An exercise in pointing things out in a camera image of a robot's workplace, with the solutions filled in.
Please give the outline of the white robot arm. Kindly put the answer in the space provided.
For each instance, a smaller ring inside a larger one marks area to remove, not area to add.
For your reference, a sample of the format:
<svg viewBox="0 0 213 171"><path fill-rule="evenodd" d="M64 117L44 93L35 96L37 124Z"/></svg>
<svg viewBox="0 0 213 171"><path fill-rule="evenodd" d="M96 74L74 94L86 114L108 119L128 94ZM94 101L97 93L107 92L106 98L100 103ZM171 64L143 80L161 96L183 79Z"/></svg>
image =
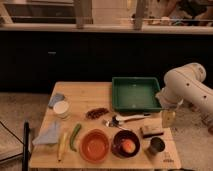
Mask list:
<svg viewBox="0 0 213 171"><path fill-rule="evenodd" d="M199 63L189 63L169 70L164 75L165 86L156 94L164 109L176 108L188 101L203 113L202 122L213 135L213 89L203 81L206 70Z"/></svg>

